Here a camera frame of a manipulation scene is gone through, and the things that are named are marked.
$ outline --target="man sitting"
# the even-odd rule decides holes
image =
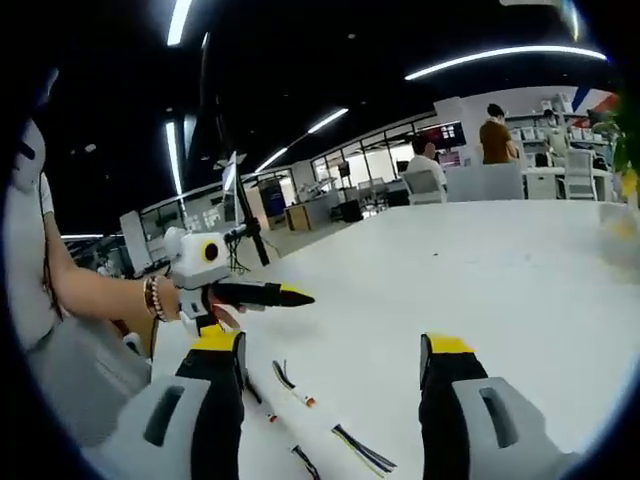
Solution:
[[[415,157],[409,162],[406,173],[421,172],[423,170],[431,170],[436,181],[440,185],[442,192],[447,191],[447,177],[444,176],[444,170],[438,162],[433,160],[436,156],[436,146],[429,142],[424,135],[416,135],[411,142]]]

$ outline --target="brown shirt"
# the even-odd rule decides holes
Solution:
[[[511,140],[511,134],[507,127],[501,123],[487,120],[480,127],[480,141],[484,150],[484,164],[509,163],[507,142]]]

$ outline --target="person standing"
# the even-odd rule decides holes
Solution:
[[[483,163],[509,163],[512,159],[520,158],[511,134],[504,124],[504,111],[495,103],[487,108],[489,119],[480,127],[480,142],[484,152]]]

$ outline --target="beaded bracelet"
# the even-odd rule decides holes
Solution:
[[[160,304],[160,295],[158,293],[158,277],[152,275],[145,279],[143,284],[144,302],[147,305],[147,310],[153,316],[154,320],[160,320],[161,322],[167,321],[167,316]]]

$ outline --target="white chair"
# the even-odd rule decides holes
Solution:
[[[517,162],[482,166],[483,200],[524,200],[522,170]]]
[[[522,172],[515,162],[455,167],[446,175],[450,202],[524,199]]]
[[[569,149],[562,181],[567,200],[598,199],[593,179],[593,158],[591,150]]]
[[[431,170],[402,173],[402,181],[409,192],[411,205],[426,203],[443,203],[447,201],[446,193]]]

